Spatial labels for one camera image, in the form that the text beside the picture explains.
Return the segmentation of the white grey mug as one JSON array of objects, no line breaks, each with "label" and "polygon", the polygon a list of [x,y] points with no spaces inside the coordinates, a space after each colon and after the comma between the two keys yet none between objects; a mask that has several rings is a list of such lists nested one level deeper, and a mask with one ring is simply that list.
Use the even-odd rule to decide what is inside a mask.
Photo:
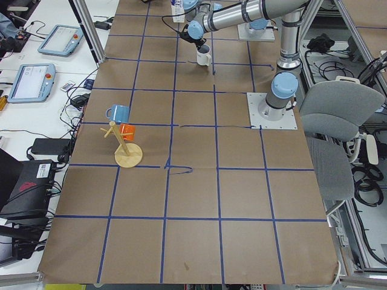
[{"label": "white grey mug", "polygon": [[209,66],[211,64],[211,47],[208,45],[202,45],[197,48],[197,64],[200,66]]}]

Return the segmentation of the white milk carton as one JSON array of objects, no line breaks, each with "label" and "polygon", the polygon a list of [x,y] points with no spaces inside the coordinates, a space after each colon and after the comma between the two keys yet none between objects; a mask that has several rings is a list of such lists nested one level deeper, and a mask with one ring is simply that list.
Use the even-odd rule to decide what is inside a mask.
[{"label": "white milk carton", "polygon": [[184,23],[185,22],[185,11],[183,7],[182,0],[171,0],[171,13],[174,23]]}]

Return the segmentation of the black adapter on table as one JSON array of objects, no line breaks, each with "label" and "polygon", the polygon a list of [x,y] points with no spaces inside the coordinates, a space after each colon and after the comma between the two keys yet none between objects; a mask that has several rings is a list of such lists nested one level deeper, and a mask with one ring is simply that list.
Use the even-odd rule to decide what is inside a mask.
[{"label": "black adapter on table", "polygon": [[102,22],[102,21],[95,21],[94,26],[98,29],[102,30],[109,30],[111,28],[111,25],[107,22]]}]

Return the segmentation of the blue mug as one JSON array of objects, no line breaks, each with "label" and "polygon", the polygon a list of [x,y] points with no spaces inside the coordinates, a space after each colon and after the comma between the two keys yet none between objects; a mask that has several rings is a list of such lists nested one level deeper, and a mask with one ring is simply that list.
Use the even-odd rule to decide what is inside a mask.
[{"label": "blue mug", "polygon": [[106,110],[106,117],[116,123],[128,123],[129,113],[130,108],[128,106],[112,105]]}]

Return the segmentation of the orange mug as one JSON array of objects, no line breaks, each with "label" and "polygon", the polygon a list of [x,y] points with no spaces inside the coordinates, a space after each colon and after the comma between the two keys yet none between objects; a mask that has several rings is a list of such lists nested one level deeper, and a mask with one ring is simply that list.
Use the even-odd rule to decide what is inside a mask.
[{"label": "orange mug", "polygon": [[134,125],[122,123],[119,126],[119,132],[120,132],[121,137],[125,141],[134,141],[134,138],[135,138],[135,126]]}]

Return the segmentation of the wooden mug tree stand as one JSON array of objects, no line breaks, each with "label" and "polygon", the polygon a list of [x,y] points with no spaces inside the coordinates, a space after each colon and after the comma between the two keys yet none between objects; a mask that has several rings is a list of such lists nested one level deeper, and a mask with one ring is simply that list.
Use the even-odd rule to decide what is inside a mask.
[{"label": "wooden mug tree stand", "polygon": [[120,124],[117,124],[114,121],[110,121],[109,126],[109,129],[106,130],[101,128],[101,130],[105,131],[105,138],[110,134],[113,134],[119,142],[119,146],[114,152],[116,163],[120,167],[124,168],[132,168],[137,166],[143,158],[143,151],[140,146],[134,144],[132,141],[125,141],[121,137],[119,132]]}]

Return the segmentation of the upper teach pendant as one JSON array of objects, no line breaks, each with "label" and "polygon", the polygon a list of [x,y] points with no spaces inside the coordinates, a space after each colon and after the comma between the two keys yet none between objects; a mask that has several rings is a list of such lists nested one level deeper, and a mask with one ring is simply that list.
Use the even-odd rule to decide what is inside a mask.
[{"label": "upper teach pendant", "polygon": [[56,25],[37,51],[51,56],[68,57],[82,38],[83,31],[80,27]]}]

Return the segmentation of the teach pendant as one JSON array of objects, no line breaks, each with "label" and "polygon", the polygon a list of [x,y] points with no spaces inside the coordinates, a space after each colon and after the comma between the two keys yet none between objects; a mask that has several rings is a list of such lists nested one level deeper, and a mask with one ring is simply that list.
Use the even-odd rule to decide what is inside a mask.
[{"label": "teach pendant", "polygon": [[37,51],[51,56],[68,57],[82,38],[83,31],[80,27],[56,25]]},{"label": "teach pendant", "polygon": [[7,101],[9,103],[44,102],[51,92],[55,76],[56,67],[52,63],[21,65]]}]

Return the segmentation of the white remote control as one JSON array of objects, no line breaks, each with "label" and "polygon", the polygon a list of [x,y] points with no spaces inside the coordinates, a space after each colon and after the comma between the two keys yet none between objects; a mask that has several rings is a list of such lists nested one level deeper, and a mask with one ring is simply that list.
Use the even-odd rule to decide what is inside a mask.
[{"label": "white remote control", "polygon": [[63,91],[63,92],[68,92],[71,88],[73,88],[75,86],[75,82],[74,81],[67,81],[64,85],[62,85],[60,87],[60,90]]}]

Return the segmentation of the brown paper table cover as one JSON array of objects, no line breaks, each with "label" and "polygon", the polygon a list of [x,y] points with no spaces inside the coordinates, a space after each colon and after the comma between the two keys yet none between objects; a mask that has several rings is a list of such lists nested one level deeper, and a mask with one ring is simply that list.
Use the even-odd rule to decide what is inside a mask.
[{"label": "brown paper table cover", "polygon": [[[207,36],[210,66],[162,22],[168,1],[120,1],[39,270],[48,283],[327,285],[337,257],[302,129],[253,129],[280,43]],[[106,138],[130,108],[132,168]]]}]

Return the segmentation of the grey office chair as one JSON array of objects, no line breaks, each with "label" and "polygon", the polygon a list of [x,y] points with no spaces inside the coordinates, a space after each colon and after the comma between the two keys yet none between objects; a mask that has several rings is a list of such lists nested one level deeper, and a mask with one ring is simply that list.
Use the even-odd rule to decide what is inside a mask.
[{"label": "grey office chair", "polygon": [[319,191],[325,201],[334,201],[326,211],[333,214],[354,197],[351,164],[366,143],[368,161],[379,162],[376,140],[359,128],[384,104],[385,96],[359,80],[337,77],[320,82],[307,92],[299,109]]}]

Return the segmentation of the lower teach pendant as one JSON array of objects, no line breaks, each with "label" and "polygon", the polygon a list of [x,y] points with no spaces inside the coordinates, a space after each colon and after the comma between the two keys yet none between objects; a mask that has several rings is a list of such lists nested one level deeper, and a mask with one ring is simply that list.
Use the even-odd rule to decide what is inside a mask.
[{"label": "lower teach pendant", "polygon": [[44,102],[51,92],[55,76],[56,67],[52,63],[21,65],[7,101],[9,103]]}]

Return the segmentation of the black power brick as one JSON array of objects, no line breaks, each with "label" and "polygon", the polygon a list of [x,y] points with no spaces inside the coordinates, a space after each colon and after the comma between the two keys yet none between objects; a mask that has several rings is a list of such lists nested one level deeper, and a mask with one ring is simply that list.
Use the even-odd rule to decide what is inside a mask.
[{"label": "black power brick", "polygon": [[35,155],[60,155],[65,153],[69,146],[70,139],[37,138],[31,147],[31,153]]}]

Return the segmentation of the black computer box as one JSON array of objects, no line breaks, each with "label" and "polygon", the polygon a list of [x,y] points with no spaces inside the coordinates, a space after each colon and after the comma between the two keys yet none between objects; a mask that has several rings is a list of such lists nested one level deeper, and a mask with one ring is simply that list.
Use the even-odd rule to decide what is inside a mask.
[{"label": "black computer box", "polygon": [[54,161],[18,161],[1,150],[1,217],[42,218],[47,214],[48,189],[54,182]]}]

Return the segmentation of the aluminium frame post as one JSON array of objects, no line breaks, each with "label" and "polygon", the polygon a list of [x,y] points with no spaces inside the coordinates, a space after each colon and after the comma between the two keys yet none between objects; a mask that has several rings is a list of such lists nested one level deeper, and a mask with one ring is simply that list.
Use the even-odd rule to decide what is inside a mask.
[{"label": "aluminium frame post", "polygon": [[91,19],[86,2],[84,0],[68,0],[68,2],[81,30],[83,31],[95,63],[103,63],[106,59],[106,55],[98,37],[94,22]]}]

